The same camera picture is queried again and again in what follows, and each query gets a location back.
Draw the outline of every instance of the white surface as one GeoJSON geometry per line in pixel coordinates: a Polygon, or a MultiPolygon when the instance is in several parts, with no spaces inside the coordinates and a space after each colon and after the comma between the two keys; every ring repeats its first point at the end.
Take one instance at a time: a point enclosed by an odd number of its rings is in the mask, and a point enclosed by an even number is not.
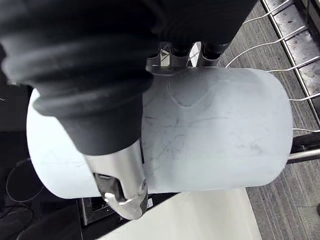
{"type": "Polygon", "coordinates": [[[261,240],[245,189],[180,193],[99,240],[261,240]]]}
{"type": "MultiPolygon", "coordinates": [[[[291,108],[270,73],[188,68],[174,78],[156,76],[143,104],[149,193],[264,185],[287,162],[291,108]]],[[[29,107],[27,140],[34,168],[52,193],[61,198],[100,195],[85,159],[54,117],[29,107]]]]}
{"type": "Polygon", "coordinates": [[[60,198],[98,197],[99,190],[83,155],[55,117],[40,115],[33,107],[33,90],[26,120],[32,164],[42,183],[60,198]]]}

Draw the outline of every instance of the metal wire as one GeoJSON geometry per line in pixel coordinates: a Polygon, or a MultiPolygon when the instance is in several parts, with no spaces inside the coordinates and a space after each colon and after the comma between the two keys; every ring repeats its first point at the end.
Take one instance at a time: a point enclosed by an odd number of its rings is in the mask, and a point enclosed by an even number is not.
{"type": "Polygon", "coordinates": [[[305,65],[307,65],[307,64],[310,64],[310,63],[312,63],[312,62],[314,62],[314,61],[316,61],[316,60],[318,60],[318,59],[320,59],[320,55],[319,55],[319,56],[315,56],[315,57],[313,57],[313,58],[311,58],[311,59],[309,59],[309,60],[307,60],[307,61],[304,61],[304,62],[302,62],[302,63],[300,63],[300,64],[298,64],[298,65],[295,65],[295,66],[290,67],[290,68],[287,68],[287,69],[269,70],[269,71],[267,71],[267,72],[268,72],[268,73],[287,72],[287,71],[290,71],[290,70],[293,70],[293,69],[297,69],[297,68],[303,67],[303,66],[305,66],[305,65]]]}
{"type": "Polygon", "coordinates": [[[279,38],[278,40],[276,40],[276,41],[272,41],[272,42],[267,42],[267,43],[263,43],[263,44],[259,44],[259,45],[256,45],[256,46],[253,46],[253,47],[251,47],[251,48],[249,48],[249,49],[247,49],[247,50],[245,50],[245,51],[243,51],[242,53],[240,53],[239,55],[237,55],[234,59],[232,59],[226,66],[225,66],[225,68],[227,68],[227,67],[229,67],[230,66],[230,64],[232,64],[237,58],[239,58],[240,56],[242,56],[243,54],[245,54],[245,53],[247,53],[247,52],[249,52],[250,50],[252,50],[252,49],[256,49],[256,48],[258,48],[258,47],[262,47],[262,46],[267,46],[267,45],[271,45],[271,44],[276,44],[276,43],[279,43],[279,42],[281,42],[282,40],[284,40],[284,39],[286,39],[286,38],[288,38],[288,37],[290,37],[291,35],[294,35],[294,34],[296,34],[296,33],[298,33],[299,31],[301,31],[302,29],[304,29],[306,26],[305,25],[303,25],[303,26],[301,26],[301,27],[299,27],[297,30],[295,30],[295,31],[293,31],[293,32],[291,32],[291,33],[289,33],[288,35],[286,35],[286,36],[283,36],[282,38],[279,38]]]}
{"type": "MultiPolygon", "coordinates": [[[[267,0],[261,0],[261,3],[262,3],[262,5],[263,5],[263,7],[264,7],[267,11],[270,11],[270,8],[268,7],[268,4],[267,4],[266,1],[267,1],[267,0]]],[[[269,15],[269,18],[270,18],[270,20],[271,20],[272,26],[274,27],[276,33],[277,33],[280,37],[283,36],[283,34],[282,34],[282,32],[281,32],[281,30],[280,30],[280,28],[279,28],[279,26],[278,26],[278,24],[277,24],[274,16],[273,16],[273,14],[269,15]]],[[[282,40],[281,43],[282,43],[283,48],[284,48],[284,51],[285,51],[285,53],[286,53],[286,55],[287,55],[287,57],[288,57],[288,59],[289,59],[289,62],[291,63],[292,66],[294,66],[296,63],[295,63],[295,60],[294,60],[294,57],[293,57],[292,53],[290,52],[290,49],[289,49],[289,47],[288,47],[287,42],[286,42],[285,40],[282,40]]],[[[296,77],[298,78],[298,81],[299,81],[299,83],[300,83],[300,85],[301,85],[301,87],[302,87],[302,90],[303,90],[304,94],[305,94],[306,96],[309,96],[309,92],[308,92],[307,86],[306,86],[306,84],[305,84],[305,82],[304,82],[304,80],[303,80],[303,78],[302,78],[302,76],[301,76],[301,73],[299,72],[298,69],[294,69],[293,71],[294,71],[296,77]]],[[[313,113],[313,115],[314,115],[314,118],[315,118],[315,120],[316,120],[316,123],[317,123],[317,125],[320,127],[320,118],[319,118],[319,116],[318,116],[318,114],[317,114],[316,108],[315,108],[313,102],[312,102],[310,99],[308,100],[308,103],[309,103],[309,105],[310,105],[310,107],[311,107],[311,111],[312,111],[312,113],[313,113]]]]}
{"type": "Polygon", "coordinates": [[[311,96],[307,96],[301,99],[289,99],[289,101],[293,101],[293,102],[301,102],[301,101],[305,101],[305,100],[309,100],[309,99],[314,99],[316,97],[320,96],[320,92],[313,94],[311,96]]]}
{"type": "Polygon", "coordinates": [[[310,133],[320,133],[320,130],[310,130],[310,129],[304,129],[304,128],[292,128],[293,131],[304,131],[304,132],[310,132],[310,133]]]}
{"type": "Polygon", "coordinates": [[[270,10],[268,11],[265,15],[262,15],[262,16],[259,16],[259,17],[255,17],[253,19],[250,19],[250,20],[247,20],[245,21],[244,23],[242,23],[242,25],[246,24],[246,23],[249,23],[251,21],[254,21],[254,20],[258,20],[258,19],[262,19],[266,16],[269,16],[270,14],[272,14],[274,11],[276,11],[277,9],[281,8],[283,5],[285,5],[286,3],[290,2],[291,0],[286,0],[284,1],[283,3],[281,3],[279,6],[277,6],[276,8],[274,8],[273,10],[270,10]]]}

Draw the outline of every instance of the gray carpet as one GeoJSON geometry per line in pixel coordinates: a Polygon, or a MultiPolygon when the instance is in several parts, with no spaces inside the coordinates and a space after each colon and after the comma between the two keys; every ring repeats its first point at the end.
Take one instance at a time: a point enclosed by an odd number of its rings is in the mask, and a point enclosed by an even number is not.
{"type": "MultiPolygon", "coordinates": [[[[248,19],[266,12],[257,3],[248,19]]],[[[228,64],[237,54],[278,37],[267,17],[242,26],[219,66],[228,64]]],[[[291,65],[280,43],[256,48],[245,53],[231,67],[262,70],[286,69],[291,65]]],[[[290,98],[305,97],[293,71],[275,73],[290,98]]],[[[292,104],[294,127],[318,129],[307,102],[292,104]]],[[[249,187],[247,193],[263,240],[320,240],[320,160],[287,165],[272,183],[249,187]]]]}

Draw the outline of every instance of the metal rod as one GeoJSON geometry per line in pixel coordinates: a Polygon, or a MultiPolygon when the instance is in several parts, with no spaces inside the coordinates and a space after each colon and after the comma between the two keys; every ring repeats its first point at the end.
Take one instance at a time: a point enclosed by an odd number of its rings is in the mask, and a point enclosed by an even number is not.
{"type": "MultiPolygon", "coordinates": [[[[266,9],[266,11],[269,12],[270,8],[268,7],[266,0],[261,0],[261,3],[263,5],[263,7],[266,9]]],[[[282,35],[282,33],[281,33],[281,31],[280,31],[280,29],[279,29],[279,27],[277,25],[277,22],[276,22],[276,20],[275,20],[275,18],[274,18],[274,16],[272,14],[269,15],[269,19],[270,19],[270,21],[271,21],[276,33],[278,34],[278,36],[280,38],[282,38],[283,35],[282,35]]],[[[292,66],[295,66],[296,65],[295,60],[294,60],[294,58],[293,58],[293,56],[292,56],[292,54],[291,54],[291,52],[289,50],[289,47],[288,47],[286,41],[282,40],[281,44],[282,44],[282,46],[284,48],[284,51],[285,51],[286,55],[288,56],[289,62],[291,63],[292,66]]],[[[302,78],[302,76],[301,76],[301,74],[300,74],[300,72],[299,72],[299,70],[297,68],[294,69],[294,73],[295,73],[296,77],[298,78],[298,81],[299,81],[299,83],[300,83],[300,85],[302,87],[302,90],[303,90],[304,94],[307,97],[310,97],[310,94],[309,94],[309,92],[307,90],[305,82],[304,82],[304,80],[303,80],[303,78],[302,78]]],[[[308,103],[309,103],[309,105],[311,107],[311,110],[312,110],[312,113],[314,115],[314,118],[315,118],[318,126],[320,127],[320,119],[319,119],[319,116],[318,116],[318,114],[316,112],[316,109],[315,109],[315,106],[314,106],[312,100],[309,99],[308,103]]]]}
{"type": "Polygon", "coordinates": [[[314,149],[314,150],[309,150],[309,151],[301,151],[297,153],[291,153],[289,155],[288,160],[299,160],[299,159],[306,159],[306,158],[311,158],[315,157],[320,158],[320,148],[314,149]]]}

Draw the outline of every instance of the white cylindrical object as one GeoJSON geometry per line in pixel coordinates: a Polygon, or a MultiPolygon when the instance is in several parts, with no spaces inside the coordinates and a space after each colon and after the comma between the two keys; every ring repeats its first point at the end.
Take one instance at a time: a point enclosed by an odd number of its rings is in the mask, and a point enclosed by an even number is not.
{"type": "MultiPolygon", "coordinates": [[[[32,93],[30,104],[38,95],[32,93]]],[[[143,96],[148,192],[267,184],[288,160],[292,127],[288,96],[265,71],[205,67],[155,76],[143,96]]],[[[34,168],[52,193],[100,195],[83,155],[56,118],[29,106],[27,139],[34,168]]]]}

